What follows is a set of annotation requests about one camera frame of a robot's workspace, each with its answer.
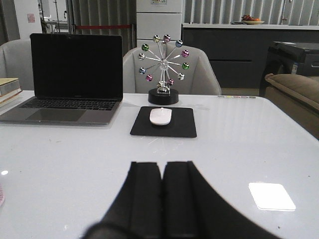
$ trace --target paper sign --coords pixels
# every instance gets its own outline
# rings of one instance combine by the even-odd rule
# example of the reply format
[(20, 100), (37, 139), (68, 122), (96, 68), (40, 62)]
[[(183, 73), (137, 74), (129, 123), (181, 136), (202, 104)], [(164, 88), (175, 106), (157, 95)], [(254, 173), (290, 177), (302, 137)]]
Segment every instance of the paper sign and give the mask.
[(28, 13), (27, 17), (28, 17), (28, 23), (34, 23), (35, 22), (35, 17), (34, 17), (33, 13)]

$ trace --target plate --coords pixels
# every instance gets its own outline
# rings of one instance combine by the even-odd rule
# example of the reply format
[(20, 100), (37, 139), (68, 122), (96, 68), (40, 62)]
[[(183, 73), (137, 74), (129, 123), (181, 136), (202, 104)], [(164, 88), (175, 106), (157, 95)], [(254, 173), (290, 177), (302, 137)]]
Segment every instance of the plate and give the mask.
[(257, 25), (257, 24), (261, 24), (264, 23), (265, 21), (242, 21), (248, 25)]

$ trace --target chair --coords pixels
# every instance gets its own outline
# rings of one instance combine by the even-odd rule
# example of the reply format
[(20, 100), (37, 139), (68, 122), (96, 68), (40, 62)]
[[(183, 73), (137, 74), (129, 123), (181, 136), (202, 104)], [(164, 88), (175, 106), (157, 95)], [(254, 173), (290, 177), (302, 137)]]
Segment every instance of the chair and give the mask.
[[(169, 54), (174, 47), (175, 45), (173, 44), (167, 44), (167, 53)], [(156, 43), (149, 44), (149, 49), (155, 55), (160, 56)], [(179, 55), (184, 49), (189, 51), (189, 56), (187, 58), (176, 58), (172, 62), (179, 64), (187, 62), (190, 67), (188, 70), (184, 70), (181, 66), (170, 64), (178, 73), (185, 75), (184, 80), (181, 81), (174, 71), (168, 71), (170, 78), (174, 79), (172, 89), (178, 90), (180, 94), (220, 95), (221, 89), (219, 83), (206, 54), (202, 50), (182, 46), (181, 48), (176, 48), (170, 58)], [(125, 54), (123, 58), (123, 91), (125, 93), (147, 93), (150, 89), (156, 88), (160, 80), (161, 70), (159, 68), (155, 70), (156, 67), (151, 67), (157, 62), (147, 58), (139, 60), (139, 53), (144, 53), (147, 57), (155, 58), (149, 51), (144, 52), (140, 47), (134, 48)], [(146, 69), (148, 67), (151, 68), (147, 69), (144, 75), (141, 75), (139, 73), (141, 67)], [(145, 77), (147, 74), (152, 74), (153, 80), (151, 82), (146, 81)]]
[(34, 89), (30, 40), (13, 40), (0, 46), (0, 77), (19, 78), (22, 90)]

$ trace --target sofa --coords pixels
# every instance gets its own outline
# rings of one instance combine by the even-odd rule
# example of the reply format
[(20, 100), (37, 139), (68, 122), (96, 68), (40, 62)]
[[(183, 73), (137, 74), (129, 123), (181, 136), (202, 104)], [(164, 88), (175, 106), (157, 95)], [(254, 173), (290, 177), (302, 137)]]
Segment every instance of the sofa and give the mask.
[(319, 77), (268, 74), (265, 98), (319, 139)]

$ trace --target laptop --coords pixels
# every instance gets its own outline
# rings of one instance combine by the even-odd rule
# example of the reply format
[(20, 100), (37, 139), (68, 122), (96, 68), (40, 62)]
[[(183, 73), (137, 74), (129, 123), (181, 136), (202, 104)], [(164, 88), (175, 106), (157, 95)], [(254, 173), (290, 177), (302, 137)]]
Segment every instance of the laptop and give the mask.
[(31, 36), (35, 97), (0, 116), (5, 122), (108, 124), (123, 99), (121, 36)]

